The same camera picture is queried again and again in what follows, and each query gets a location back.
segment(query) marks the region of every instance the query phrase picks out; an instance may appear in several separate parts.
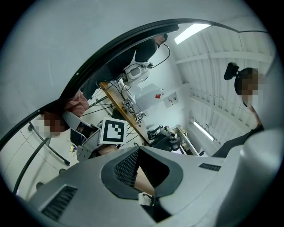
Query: pants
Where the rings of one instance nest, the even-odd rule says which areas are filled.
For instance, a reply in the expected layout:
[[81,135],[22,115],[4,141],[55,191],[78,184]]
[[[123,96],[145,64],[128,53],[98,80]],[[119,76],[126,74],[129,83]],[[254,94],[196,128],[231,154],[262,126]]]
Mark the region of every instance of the pants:
[[84,83],[81,87],[81,91],[85,98],[89,100],[101,82],[111,81],[115,78],[116,76],[113,75],[106,66],[103,66]]

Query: black sleeve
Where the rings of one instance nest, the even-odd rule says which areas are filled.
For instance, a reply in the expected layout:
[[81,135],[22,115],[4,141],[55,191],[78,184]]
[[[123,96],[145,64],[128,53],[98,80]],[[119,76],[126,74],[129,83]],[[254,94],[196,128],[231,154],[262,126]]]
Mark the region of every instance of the black sleeve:
[[135,46],[136,62],[147,62],[154,55],[157,49],[157,44],[154,39],[149,39]]

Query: black shirt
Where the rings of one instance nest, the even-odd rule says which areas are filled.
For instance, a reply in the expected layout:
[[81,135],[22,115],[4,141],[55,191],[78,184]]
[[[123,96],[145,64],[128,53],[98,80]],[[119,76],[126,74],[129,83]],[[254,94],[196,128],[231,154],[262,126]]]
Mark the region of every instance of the black shirt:
[[126,51],[121,53],[119,56],[112,59],[106,64],[106,67],[111,71],[114,76],[122,73],[123,69],[127,67],[135,55],[136,62],[146,62],[156,52],[157,44],[154,39],[146,40]]
[[219,150],[217,150],[217,152],[215,154],[212,155],[212,157],[226,158],[230,149],[232,149],[233,147],[239,146],[239,145],[243,145],[244,142],[250,136],[252,136],[253,134],[260,132],[262,130],[263,130],[263,126],[259,125],[255,129],[250,130],[247,134],[225,142],[223,144],[223,146],[221,146],[221,148]]

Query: desk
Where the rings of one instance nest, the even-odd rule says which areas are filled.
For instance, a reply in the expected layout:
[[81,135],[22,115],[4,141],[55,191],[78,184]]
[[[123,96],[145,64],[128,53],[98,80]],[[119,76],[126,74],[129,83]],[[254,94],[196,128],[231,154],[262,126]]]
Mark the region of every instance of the desk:
[[[109,84],[108,82],[102,82],[100,83],[100,86],[104,90],[104,92],[106,93],[106,95],[108,96],[108,98],[112,101],[112,103],[115,105],[115,107],[117,108],[117,110],[120,112],[120,114],[128,121],[128,123],[131,125],[131,127],[139,134],[139,136],[146,142],[149,144],[149,138],[147,135],[147,130],[146,130],[146,126],[144,121],[142,120],[141,124],[137,124],[135,121],[135,117],[126,112],[125,110],[122,109],[123,107],[123,98],[121,97],[121,94],[117,91],[117,89],[112,86],[111,84]],[[123,96],[126,97],[126,92],[123,91],[122,92]]]

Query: wooden table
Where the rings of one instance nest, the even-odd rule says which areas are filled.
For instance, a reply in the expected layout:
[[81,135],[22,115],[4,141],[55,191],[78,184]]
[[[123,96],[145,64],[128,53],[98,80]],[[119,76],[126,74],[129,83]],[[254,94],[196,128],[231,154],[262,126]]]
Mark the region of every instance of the wooden table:
[[[102,82],[102,83],[100,83],[100,86],[103,89],[106,89],[106,90],[104,90],[104,92],[106,93],[108,98],[112,101],[112,103],[115,105],[115,107],[120,112],[120,114],[128,121],[128,123],[131,125],[131,127],[139,134],[139,136],[146,143],[150,144],[144,121],[142,120],[142,123],[137,124],[136,121],[135,121],[135,117],[132,114],[126,112],[124,109],[122,109],[123,98],[122,98],[121,94],[118,92],[118,90],[114,86],[110,87],[111,84],[108,83],[108,82]],[[126,97],[126,92],[123,91],[122,94],[123,94],[124,97]]]

